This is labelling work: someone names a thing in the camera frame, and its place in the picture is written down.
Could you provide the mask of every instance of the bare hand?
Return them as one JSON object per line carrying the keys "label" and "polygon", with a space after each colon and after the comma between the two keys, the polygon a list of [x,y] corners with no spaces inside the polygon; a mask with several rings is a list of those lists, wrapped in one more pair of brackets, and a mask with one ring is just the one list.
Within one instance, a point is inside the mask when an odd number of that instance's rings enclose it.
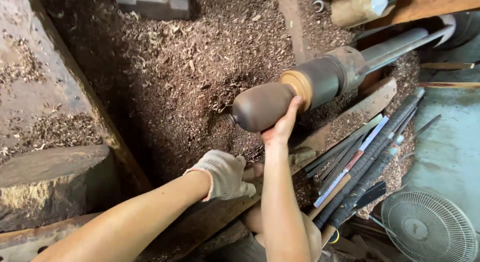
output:
{"label": "bare hand", "polygon": [[280,118],[272,128],[265,130],[261,134],[265,146],[272,144],[286,145],[292,134],[293,125],[297,117],[297,110],[302,103],[303,99],[301,96],[294,97],[290,102],[285,116]]}

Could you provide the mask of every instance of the hand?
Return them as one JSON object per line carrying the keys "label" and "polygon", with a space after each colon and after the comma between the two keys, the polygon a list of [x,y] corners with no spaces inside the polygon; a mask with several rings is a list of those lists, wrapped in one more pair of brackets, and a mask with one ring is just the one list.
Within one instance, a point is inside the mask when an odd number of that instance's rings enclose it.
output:
{"label": "hand", "polygon": [[292,134],[293,125],[295,124],[295,119],[297,117],[297,110],[302,103],[303,99],[301,96],[294,97],[290,102],[290,106],[288,107],[285,116],[280,118],[272,128],[261,134],[265,146],[272,144],[287,145],[286,143]]}
{"label": "hand", "polygon": [[184,174],[204,171],[210,175],[210,191],[203,201],[212,198],[228,200],[245,195],[252,196],[256,193],[255,186],[242,181],[246,163],[243,156],[235,157],[219,150],[210,150]]}

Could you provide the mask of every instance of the white fan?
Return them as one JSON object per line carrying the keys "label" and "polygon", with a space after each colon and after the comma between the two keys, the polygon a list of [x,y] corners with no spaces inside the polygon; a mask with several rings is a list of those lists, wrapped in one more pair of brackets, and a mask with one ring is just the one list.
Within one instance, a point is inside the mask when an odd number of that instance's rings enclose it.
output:
{"label": "white fan", "polygon": [[395,246],[416,262],[471,262],[478,244],[471,222],[455,204],[438,194],[406,188],[381,207]]}

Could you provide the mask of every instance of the gloved hand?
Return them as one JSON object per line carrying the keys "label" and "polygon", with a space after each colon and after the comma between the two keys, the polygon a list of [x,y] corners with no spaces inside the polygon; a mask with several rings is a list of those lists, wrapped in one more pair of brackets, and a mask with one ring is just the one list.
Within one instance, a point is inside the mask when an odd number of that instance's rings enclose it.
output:
{"label": "gloved hand", "polygon": [[200,170],[210,175],[212,185],[208,196],[202,201],[216,197],[228,200],[245,195],[252,196],[256,192],[255,186],[241,179],[246,163],[243,156],[235,157],[219,150],[210,150],[184,174]]}

